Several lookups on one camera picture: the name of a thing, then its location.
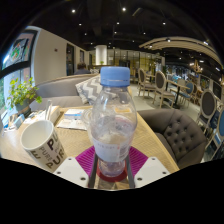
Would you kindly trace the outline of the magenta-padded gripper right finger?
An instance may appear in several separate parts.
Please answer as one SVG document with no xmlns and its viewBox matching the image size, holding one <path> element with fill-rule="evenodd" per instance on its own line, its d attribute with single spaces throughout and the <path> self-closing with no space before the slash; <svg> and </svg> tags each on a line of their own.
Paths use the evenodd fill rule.
<svg viewBox="0 0 224 224">
<path fill-rule="evenodd" d="M 147 157 L 134 147 L 129 150 L 126 165 L 131 189 L 146 186 L 170 174 L 157 157 Z"/>
</svg>

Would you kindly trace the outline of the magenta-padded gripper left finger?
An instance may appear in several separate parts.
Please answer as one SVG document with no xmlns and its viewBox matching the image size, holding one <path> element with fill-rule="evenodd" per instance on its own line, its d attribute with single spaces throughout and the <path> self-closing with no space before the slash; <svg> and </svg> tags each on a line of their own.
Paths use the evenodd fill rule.
<svg viewBox="0 0 224 224">
<path fill-rule="evenodd" d="M 77 157 L 67 157 L 56 169 L 55 175 L 84 188 L 95 184 L 98 157 L 91 146 Z"/>
</svg>

